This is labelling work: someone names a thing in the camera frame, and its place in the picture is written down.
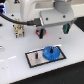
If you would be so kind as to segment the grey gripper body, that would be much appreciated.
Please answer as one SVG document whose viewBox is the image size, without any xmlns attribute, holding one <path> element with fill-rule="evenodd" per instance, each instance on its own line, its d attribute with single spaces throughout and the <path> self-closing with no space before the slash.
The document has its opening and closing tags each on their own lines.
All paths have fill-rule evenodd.
<svg viewBox="0 0 84 84">
<path fill-rule="evenodd" d="M 46 0 L 40 19 L 42 28 L 71 24 L 74 19 L 71 0 Z"/>
</svg>

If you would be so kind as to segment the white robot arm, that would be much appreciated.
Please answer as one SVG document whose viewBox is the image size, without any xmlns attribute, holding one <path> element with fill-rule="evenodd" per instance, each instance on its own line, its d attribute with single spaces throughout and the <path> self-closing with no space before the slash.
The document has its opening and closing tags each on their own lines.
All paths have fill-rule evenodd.
<svg viewBox="0 0 84 84">
<path fill-rule="evenodd" d="M 74 19 L 71 0 L 21 0 L 20 13 L 23 21 L 37 27 L 40 39 L 46 27 L 62 25 L 69 31 Z"/>
</svg>

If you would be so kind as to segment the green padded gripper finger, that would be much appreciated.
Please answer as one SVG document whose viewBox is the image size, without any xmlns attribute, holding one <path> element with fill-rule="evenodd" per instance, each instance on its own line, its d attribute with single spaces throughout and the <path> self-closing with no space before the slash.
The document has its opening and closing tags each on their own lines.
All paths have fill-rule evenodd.
<svg viewBox="0 0 84 84">
<path fill-rule="evenodd" d="M 67 23 L 67 24 L 63 25 L 62 29 L 63 29 L 64 34 L 68 34 L 69 29 L 70 29 L 70 25 Z"/>
<path fill-rule="evenodd" d="M 40 35 L 38 35 L 40 39 L 42 39 L 43 36 L 44 36 L 42 33 Z"/>
</svg>

